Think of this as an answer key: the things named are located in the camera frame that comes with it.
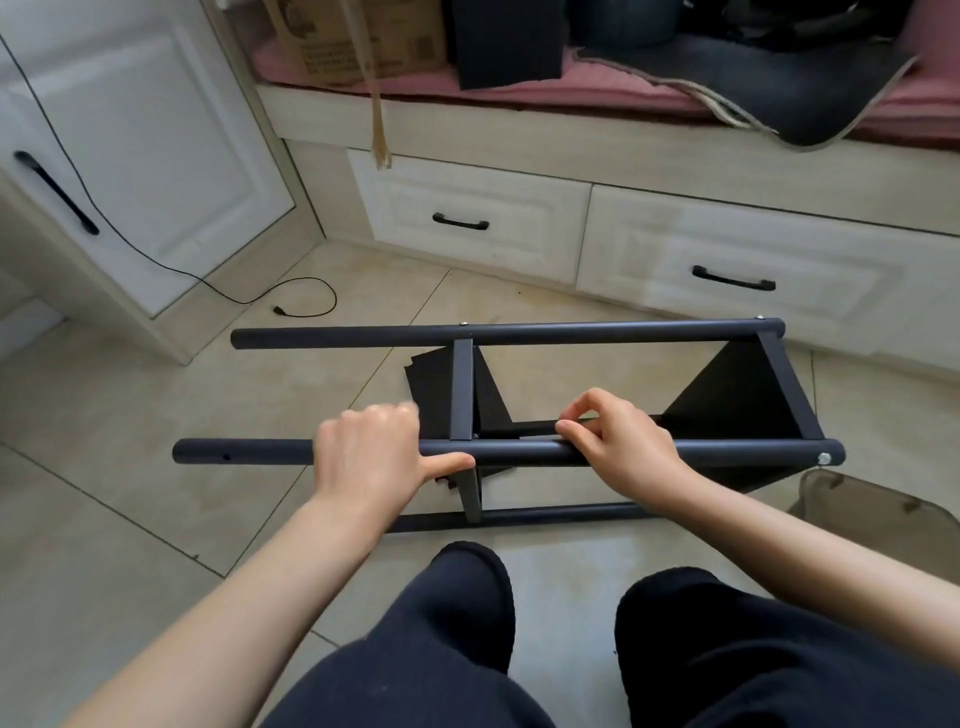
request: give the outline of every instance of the black bag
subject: black bag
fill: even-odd
[[[680,31],[771,51],[900,34],[913,0],[685,0]]]

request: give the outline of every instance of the black box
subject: black box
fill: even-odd
[[[564,0],[451,0],[460,88],[559,79]]]

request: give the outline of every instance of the black trousers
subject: black trousers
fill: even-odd
[[[514,631],[503,564],[484,546],[451,544],[366,638],[317,663],[263,725],[552,728],[507,676]],[[960,726],[954,673],[708,571],[638,581],[614,636],[635,728]]]

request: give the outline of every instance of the qr code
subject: qr code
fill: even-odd
[[[430,36],[417,37],[410,41],[411,55],[417,61],[432,61],[437,58],[433,50],[433,38]]]

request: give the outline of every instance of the pink fabric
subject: pink fabric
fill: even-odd
[[[858,129],[892,139],[960,139],[960,2],[915,0],[900,44],[917,53],[921,62],[885,98],[880,100]],[[253,65],[267,81],[310,85],[299,78],[274,38],[253,54]],[[363,84],[332,86],[334,90],[365,94]],[[576,61],[564,52],[561,78],[521,84],[460,90],[456,71],[448,67],[382,79],[387,96],[420,96],[465,99],[507,105],[632,109],[687,117],[711,118],[699,101],[664,85],[653,85],[626,71]]]

